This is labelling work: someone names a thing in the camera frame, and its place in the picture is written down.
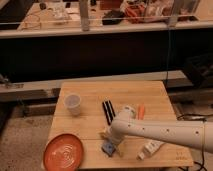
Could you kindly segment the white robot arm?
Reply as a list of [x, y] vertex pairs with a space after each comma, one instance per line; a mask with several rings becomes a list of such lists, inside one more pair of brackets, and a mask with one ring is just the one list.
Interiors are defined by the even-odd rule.
[[131, 106], [124, 106], [102, 133], [118, 146], [125, 136], [138, 136], [203, 150], [213, 154], [213, 122], [138, 120]]

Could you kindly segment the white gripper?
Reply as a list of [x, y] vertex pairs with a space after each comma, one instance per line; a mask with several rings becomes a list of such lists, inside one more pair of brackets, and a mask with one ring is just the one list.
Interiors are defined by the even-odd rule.
[[99, 135], [104, 140], [104, 142], [107, 141], [113, 144], [113, 146], [115, 147], [115, 152], [117, 152], [119, 156], [123, 155], [123, 133], [110, 126], [101, 131]]

